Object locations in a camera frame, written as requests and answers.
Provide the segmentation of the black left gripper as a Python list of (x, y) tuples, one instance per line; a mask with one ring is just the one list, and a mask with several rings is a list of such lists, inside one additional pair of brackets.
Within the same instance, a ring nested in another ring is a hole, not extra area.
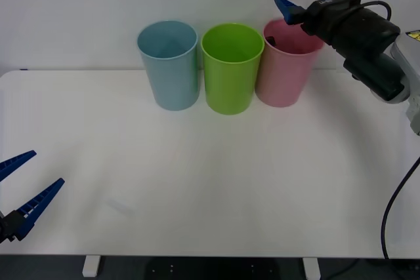
[[(16, 169), (20, 168), (24, 163), (35, 157), (37, 153), (34, 150), (27, 151), (3, 162), (0, 162), (0, 181), (11, 175)], [(17, 228), (15, 227), (15, 211), (10, 212), (6, 216), (1, 214), (1, 240), (13, 241), (14, 237), (21, 241), (29, 234), (35, 226), (35, 222), (48, 207), (60, 188), (64, 185), (63, 178), (59, 178), (50, 186), (45, 188), (41, 193), (30, 199), (16, 210), (18, 216)]]

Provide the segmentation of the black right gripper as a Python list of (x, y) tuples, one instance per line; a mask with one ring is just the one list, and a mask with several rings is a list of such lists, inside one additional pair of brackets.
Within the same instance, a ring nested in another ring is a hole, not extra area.
[(350, 15), (341, 17), (350, 0), (318, 0), (307, 9), (288, 0), (274, 0), (287, 25), (301, 24), (308, 35), (315, 35), (325, 43), (353, 43), (354, 30)]

